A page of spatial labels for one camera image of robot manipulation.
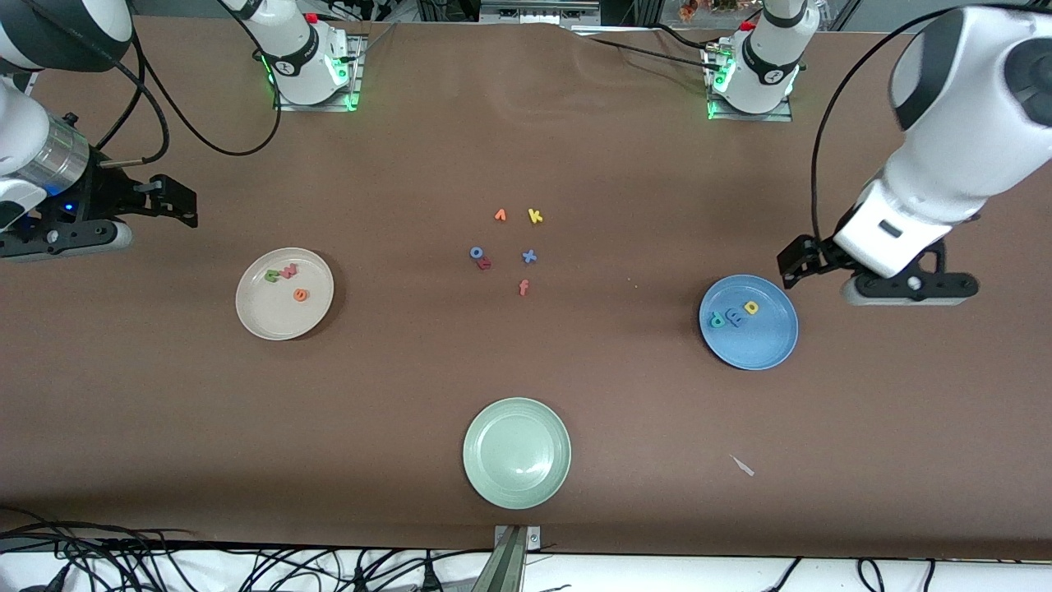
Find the beige round plate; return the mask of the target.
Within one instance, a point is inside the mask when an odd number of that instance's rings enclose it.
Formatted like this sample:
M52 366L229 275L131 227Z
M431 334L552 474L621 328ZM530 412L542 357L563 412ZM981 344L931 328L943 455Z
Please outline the beige round plate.
M299 273L275 284L263 280L267 270L281 270L296 262ZM308 289L304 303L294 300L294 289ZM328 263L313 251L283 247L255 259L234 292L234 310L242 326L263 340L296 340L315 329L330 311L335 277Z

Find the grey metal box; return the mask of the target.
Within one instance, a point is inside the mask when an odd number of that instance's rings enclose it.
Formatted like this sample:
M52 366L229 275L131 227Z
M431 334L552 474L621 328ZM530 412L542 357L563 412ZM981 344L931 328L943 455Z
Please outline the grey metal box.
M557 24L599 26L600 0L480 0L481 24Z

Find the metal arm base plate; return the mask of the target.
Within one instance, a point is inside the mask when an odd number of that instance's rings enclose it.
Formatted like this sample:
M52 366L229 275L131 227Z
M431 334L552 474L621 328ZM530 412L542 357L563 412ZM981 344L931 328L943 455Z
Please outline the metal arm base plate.
M297 77L277 82L277 108L285 113L355 113L366 65L368 38L332 30L327 45Z
M707 113L710 120L789 123L792 120L789 94L800 75L800 64L774 69L760 65L758 70L741 60L747 53L736 46L710 46L700 53L705 74Z

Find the brown table cover sheet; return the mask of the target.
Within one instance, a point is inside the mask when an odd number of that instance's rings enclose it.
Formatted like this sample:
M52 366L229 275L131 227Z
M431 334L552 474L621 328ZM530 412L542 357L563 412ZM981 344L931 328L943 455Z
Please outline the brown table cover sheet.
M127 250L0 262L0 505L220 542L483 548L519 522L559 552L1052 557L1052 166L948 236L980 281L960 306L856 308L820 275L776 368L700 338L713 282L777 281L808 231L820 116L874 42L813 39L791 123L707 120L685 65L467 24L397 25L358 111L285 113L247 158L171 120L132 176L188 185L199 228L132 216ZM283 247L335 295L263 340L234 292ZM523 511L462 460L511 397L572 446Z

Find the blue round plate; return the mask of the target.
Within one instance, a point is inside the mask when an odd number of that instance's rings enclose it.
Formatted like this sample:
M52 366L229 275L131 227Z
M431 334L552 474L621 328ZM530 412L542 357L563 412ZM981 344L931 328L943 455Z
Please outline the blue round plate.
M743 308L756 301L758 314L741 327L708 326L712 311ZM747 371L774 368L788 359L800 340L800 315L776 284L758 275L727 275L714 282L700 300L697 327L707 348L729 366Z

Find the pale green round plate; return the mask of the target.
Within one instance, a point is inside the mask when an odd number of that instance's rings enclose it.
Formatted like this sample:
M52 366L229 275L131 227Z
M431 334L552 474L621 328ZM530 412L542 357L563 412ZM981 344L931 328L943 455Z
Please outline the pale green round plate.
M564 421L538 400L489 404L464 435L463 468L481 498L523 511L548 502L567 479L572 446Z

